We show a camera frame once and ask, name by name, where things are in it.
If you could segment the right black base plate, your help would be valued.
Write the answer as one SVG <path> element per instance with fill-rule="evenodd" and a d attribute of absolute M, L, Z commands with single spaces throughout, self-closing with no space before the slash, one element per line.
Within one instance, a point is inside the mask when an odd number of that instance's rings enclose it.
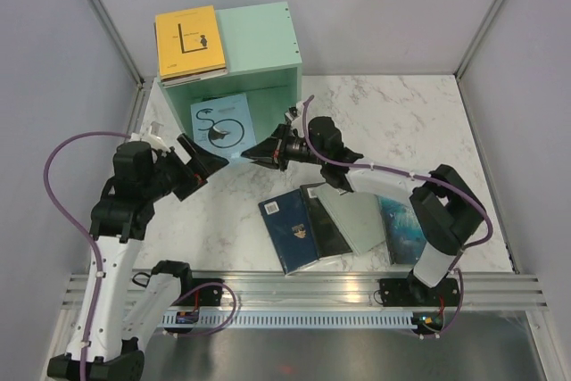
<path fill-rule="evenodd" d="M 378 285 L 385 307 L 436 308 L 459 304 L 459 283 L 454 278 L 445 278 L 434 288 L 407 278 L 380 278 Z"/>

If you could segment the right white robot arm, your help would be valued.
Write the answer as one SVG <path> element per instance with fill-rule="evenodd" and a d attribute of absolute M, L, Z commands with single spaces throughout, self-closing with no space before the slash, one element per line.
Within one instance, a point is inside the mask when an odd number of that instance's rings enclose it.
<path fill-rule="evenodd" d="M 349 193 L 378 194 L 408 205 L 426 245 L 409 274 L 409 297 L 420 304 L 440 293 L 440 283 L 456 266 L 481 225 L 493 231 L 491 219 L 459 173 L 446 164 L 427 173 L 387 167 L 349 149 L 329 117 L 320 116 L 298 132 L 280 124 L 270 137 L 242 152 L 242 157 L 273 170 L 289 162 L 317 164 L 332 188 Z"/>

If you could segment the grey green notebook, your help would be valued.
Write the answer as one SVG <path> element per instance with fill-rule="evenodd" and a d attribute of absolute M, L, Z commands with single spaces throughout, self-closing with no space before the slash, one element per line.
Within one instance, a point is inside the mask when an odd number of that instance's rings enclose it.
<path fill-rule="evenodd" d="M 315 193 L 345 241 L 357 255 L 385 242 L 385 226 L 376 195 L 340 192 L 328 184 Z"/>

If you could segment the mint green open cabinet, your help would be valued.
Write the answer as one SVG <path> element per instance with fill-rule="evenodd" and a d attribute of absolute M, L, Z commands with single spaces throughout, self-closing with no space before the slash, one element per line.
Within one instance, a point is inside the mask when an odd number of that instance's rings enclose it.
<path fill-rule="evenodd" d="M 228 74 L 176 87 L 159 85 L 181 131 L 193 134 L 190 107 L 205 96 L 246 94 L 255 137 L 271 135 L 300 100 L 302 57 L 286 2 L 216 11 Z"/>

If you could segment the yellow book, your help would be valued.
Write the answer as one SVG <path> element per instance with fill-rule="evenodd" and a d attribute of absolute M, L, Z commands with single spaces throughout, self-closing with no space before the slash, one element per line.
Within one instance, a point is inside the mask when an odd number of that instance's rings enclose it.
<path fill-rule="evenodd" d="M 158 14 L 154 28 L 158 71 L 162 79 L 226 69 L 212 5 Z"/>

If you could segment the dark blue thin book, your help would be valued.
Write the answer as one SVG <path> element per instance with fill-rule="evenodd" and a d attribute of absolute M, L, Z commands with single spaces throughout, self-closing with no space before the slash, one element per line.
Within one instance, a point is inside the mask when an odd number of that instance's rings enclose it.
<path fill-rule="evenodd" d="M 309 214 L 300 189 L 263 201 L 258 207 L 285 275 L 318 261 Z"/>

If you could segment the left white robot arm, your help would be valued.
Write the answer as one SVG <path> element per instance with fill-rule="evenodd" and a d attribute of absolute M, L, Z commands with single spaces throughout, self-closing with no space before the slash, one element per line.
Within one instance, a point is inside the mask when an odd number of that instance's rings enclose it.
<path fill-rule="evenodd" d="M 113 155 L 113 175 L 91 211 L 89 228 L 70 219 L 88 241 L 91 260 L 74 334 L 66 351 L 48 362 L 47 375 L 54 380 L 140 379 L 145 348 L 168 308 L 198 302 L 204 288 L 216 293 L 228 289 L 222 280 L 194 280 L 186 262 L 159 261 L 135 306 L 125 309 L 155 203 L 167 195 L 184 201 L 228 160 L 185 134 L 178 142 L 188 162 L 152 132 L 124 139 Z"/>

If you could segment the light blue book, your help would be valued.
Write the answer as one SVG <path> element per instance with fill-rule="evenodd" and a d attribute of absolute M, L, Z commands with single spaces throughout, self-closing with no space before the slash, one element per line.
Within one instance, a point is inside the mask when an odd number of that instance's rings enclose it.
<path fill-rule="evenodd" d="M 194 141 L 230 163 L 249 163 L 242 152 L 256 145 L 246 94 L 229 95 L 192 104 Z"/>

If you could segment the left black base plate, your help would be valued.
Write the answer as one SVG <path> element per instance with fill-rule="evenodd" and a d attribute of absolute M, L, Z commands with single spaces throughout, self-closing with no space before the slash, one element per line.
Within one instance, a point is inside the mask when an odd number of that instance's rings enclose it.
<path fill-rule="evenodd" d="M 205 287 L 200 288 L 190 295 L 190 303 L 195 308 L 201 308 L 202 306 L 207 307 L 217 307 L 220 306 L 223 287 L 221 284 L 223 280 L 220 278 L 196 278 L 191 283 L 191 289 L 195 289 L 198 286 L 204 284 L 210 284 Z"/>

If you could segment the aluminium rail beam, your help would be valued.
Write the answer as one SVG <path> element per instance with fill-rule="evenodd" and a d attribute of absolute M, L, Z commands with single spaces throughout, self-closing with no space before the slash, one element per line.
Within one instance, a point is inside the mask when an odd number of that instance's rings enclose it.
<path fill-rule="evenodd" d="M 196 278 L 220 278 L 244 310 L 370 310 L 384 307 L 380 278 L 404 278 L 393 272 L 303 272 L 289 277 L 272 271 L 196 270 Z M 463 275 L 467 311 L 533 311 L 548 307 L 534 275 L 468 272 Z M 389 307 L 421 310 L 416 307 Z"/>

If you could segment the blue ocean cover book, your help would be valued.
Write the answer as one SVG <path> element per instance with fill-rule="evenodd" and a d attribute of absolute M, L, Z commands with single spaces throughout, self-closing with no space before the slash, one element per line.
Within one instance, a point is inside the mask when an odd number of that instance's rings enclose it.
<path fill-rule="evenodd" d="M 414 211 L 403 203 L 379 196 L 385 241 L 392 265 L 415 265 L 426 245 Z"/>

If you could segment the black file folder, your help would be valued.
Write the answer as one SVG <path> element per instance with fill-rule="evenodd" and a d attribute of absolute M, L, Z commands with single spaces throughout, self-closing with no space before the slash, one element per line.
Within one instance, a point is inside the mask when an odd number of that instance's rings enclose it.
<path fill-rule="evenodd" d="M 318 199 L 315 193 L 318 186 L 321 183 L 300 186 L 318 257 L 324 260 L 352 253 L 351 247 Z"/>

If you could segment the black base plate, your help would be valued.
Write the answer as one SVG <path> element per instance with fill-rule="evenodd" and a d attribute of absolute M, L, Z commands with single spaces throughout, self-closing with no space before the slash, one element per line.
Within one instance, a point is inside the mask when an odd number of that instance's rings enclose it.
<path fill-rule="evenodd" d="M 454 278 L 445 278 L 434 288 L 407 278 L 380 278 L 378 285 L 385 307 L 436 308 L 459 304 L 459 283 Z"/>
<path fill-rule="evenodd" d="M 205 287 L 200 288 L 190 295 L 190 303 L 195 308 L 201 308 L 202 306 L 207 307 L 217 307 L 220 306 L 223 287 L 221 284 L 223 280 L 220 278 L 196 278 L 191 283 L 191 289 L 195 289 L 198 286 L 204 284 L 210 284 Z"/>

